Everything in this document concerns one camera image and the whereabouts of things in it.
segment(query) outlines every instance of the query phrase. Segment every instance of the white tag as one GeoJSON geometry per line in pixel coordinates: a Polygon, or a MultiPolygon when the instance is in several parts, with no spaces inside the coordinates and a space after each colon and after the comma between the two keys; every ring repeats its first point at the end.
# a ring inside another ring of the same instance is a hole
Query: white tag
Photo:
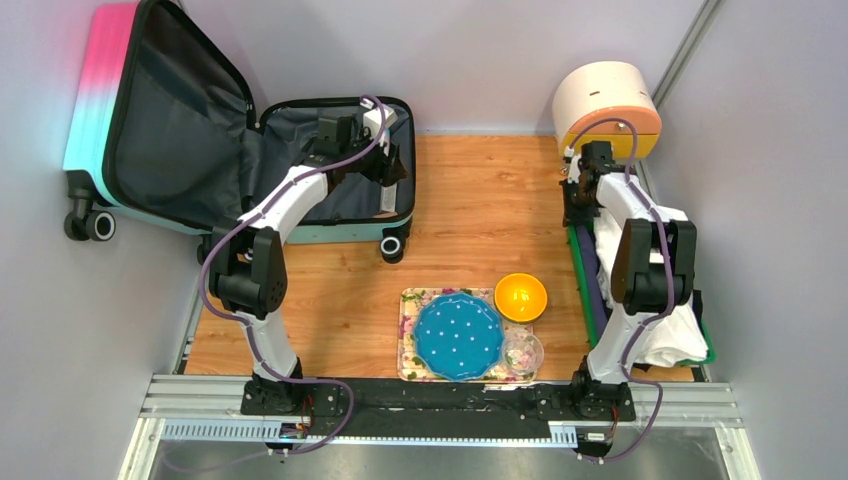
{"type": "Polygon", "coordinates": [[[397,183],[391,187],[383,187],[380,193],[380,211],[384,213],[394,212],[397,202],[397,183]]]}

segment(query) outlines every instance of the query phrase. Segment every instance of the scalloped plate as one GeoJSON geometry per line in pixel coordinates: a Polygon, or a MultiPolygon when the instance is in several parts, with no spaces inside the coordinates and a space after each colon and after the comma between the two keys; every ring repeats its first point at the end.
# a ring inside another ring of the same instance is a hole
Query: scalloped plate
{"type": "Polygon", "coordinates": [[[452,382],[482,377],[500,361],[504,341],[498,313],[467,293],[433,300],[421,310],[413,335],[427,368],[452,382]]]}

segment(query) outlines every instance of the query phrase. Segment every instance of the white cloth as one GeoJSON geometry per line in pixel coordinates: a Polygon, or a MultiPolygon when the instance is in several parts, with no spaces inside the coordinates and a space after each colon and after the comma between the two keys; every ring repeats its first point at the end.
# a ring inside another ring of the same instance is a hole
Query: white cloth
{"type": "MultiPolygon", "coordinates": [[[[660,207],[675,220],[686,220],[686,214],[680,210],[660,207]]],[[[610,292],[610,272],[618,252],[621,240],[621,227],[612,215],[602,208],[600,217],[595,219],[595,248],[601,268],[598,271],[598,283],[601,294],[609,308],[614,301],[610,292]]],[[[651,253],[651,263],[662,262],[662,255],[651,253]]],[[[671,315],[654,327],[645,343],[645,348],[636,356],[636,363],[649,363],[660,367],[673,367],[681,360],[701,361],[707,358],[707,342],[698,328],[691,300],[687,305],[675,307],[671,315]]]]}

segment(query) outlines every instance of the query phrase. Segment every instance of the suitcase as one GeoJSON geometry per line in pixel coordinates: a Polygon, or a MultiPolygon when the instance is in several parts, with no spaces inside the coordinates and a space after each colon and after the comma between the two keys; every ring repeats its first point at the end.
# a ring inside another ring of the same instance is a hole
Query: suitcase
{"type": "MultiPolygon", "coordinates": [[[[288,242],[390,239],[402,254],[415,203],[415,128],[407,104],[380,99],[397,113],[391,141],[409,175],[391,188],[349,175],[288,242]]],[[[202,235],[202,257],[212,227],[255,206],[308,151],[319,118],[354,115],[361,125],[363,110],[358,98],[311,99],[257,117],[242,75],[179,6],[104,5],[92,20],[65,152],[73,201],[65,233],[108,240],[117,211],[202,235]]]]}

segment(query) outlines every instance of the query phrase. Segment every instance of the wooden table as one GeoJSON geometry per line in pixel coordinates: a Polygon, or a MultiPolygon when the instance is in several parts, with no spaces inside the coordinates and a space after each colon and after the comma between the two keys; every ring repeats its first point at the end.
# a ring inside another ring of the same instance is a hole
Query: wooden table
{"type": "MultiPolygon", "coordinates": [[[[396,377],[400,293],[407,287],[494,286],[528,272],[548,290],[536,323],[539,379],[570,379],[588,352],[577,280],[562,227],[560,161],[551,137],[419,136],[417,198],[402,262],[375,243],[286,245],[283,314],[304,374],[396,377]]],[[[241,329],[204,311],[186,373],[250,374],[241,329]]],[[[688,368],[652,368],[692,381],[688,368]]]]}

